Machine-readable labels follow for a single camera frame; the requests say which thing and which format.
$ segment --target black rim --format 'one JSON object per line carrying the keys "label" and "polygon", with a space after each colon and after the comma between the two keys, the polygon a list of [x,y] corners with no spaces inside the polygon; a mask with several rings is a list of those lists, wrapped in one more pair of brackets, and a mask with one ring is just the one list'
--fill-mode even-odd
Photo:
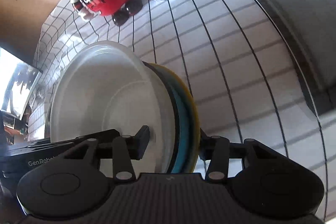
{"label": "black rim", "polygon": [[175,143],[174,143],[173,155],[172,155],[172,158],[170,160],[170,164],[169,164],[168,169],[167,169],[167,173],[171,173],[171,171],[172,171],[172,169],[173,169],[173,167],[175,165],[175,162],[176,162],[177,152],[179,150],[179,142],[180,142],[180,118],[179,118],[179,111],[177,110],[177,104],[176,104],[175,97],[173,95],[172,89],[169,86],[169,84],[167,83],[167,81],[165,80],[165,78],[162,75],[162,73],[160,73],[156,68],[154,68],[153,66],[149,65],[148,63],[146,63],[146,62],[143,62],[143,63],[144,63],[144,65],[147,68],[151,69],[160,78],[160,80],[162,81],[162,83],[164,84],[164,86],[165,86],[165,88],[166,88],[166,90],[168,92],[170,101],[171,101],[172,106],[173,106],[174,118],[175,118]]}

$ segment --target white bowl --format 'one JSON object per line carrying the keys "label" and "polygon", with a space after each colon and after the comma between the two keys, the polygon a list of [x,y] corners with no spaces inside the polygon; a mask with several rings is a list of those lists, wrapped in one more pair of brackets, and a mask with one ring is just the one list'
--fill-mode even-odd
{"label": "white bowl", "polygon": [[[134,136],[148,125],[151,138],[140,161],[140,172],[165,173],[172,159],[175,119],[172,103],[160,79],[127,47],[111,41],[91,44],[70,62],[53,98],[51,142],[69,140],[108,129]],[[112,176],[112,160],[100,171]]]}

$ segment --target orange wall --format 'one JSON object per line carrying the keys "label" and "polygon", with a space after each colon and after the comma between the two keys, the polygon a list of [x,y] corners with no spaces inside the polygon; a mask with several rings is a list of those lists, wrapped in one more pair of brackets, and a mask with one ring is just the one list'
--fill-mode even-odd
{"label": "orange wall", "polygon": [[31,63],[42,23],[59,0],[0,0],[0,46]]}

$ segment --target stack of plates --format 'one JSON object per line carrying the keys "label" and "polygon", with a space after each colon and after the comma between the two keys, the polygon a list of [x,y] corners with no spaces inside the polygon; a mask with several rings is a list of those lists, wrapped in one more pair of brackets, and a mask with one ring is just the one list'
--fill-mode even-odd
{"label": "stack of plates", "polygon": [[[111,41],[79,52],[61,77],[50,115],[50,139],[58,142],[114,128],[134,136],[148,125],[151,138],[135,173],[194,170],[200,126],[193,99],[172,71],[147,64]],[[100,171],[112,176],[112,160]]]}

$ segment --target silver screw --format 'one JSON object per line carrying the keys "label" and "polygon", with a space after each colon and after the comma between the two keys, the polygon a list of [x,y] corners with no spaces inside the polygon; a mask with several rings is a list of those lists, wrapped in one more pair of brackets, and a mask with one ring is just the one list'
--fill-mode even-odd
{"label": "silver screw", "polygon": [[115,177],[120,180],[128,180],[132,177],[132,173],[127,172],[127,171],[122,171],[122,172],[117,173]]}
{"label": "silver screw", "polygon": [[221,180],[225,178],[225,175],[222,172],[214,171],[211,172],[208,177],[212,180]]}

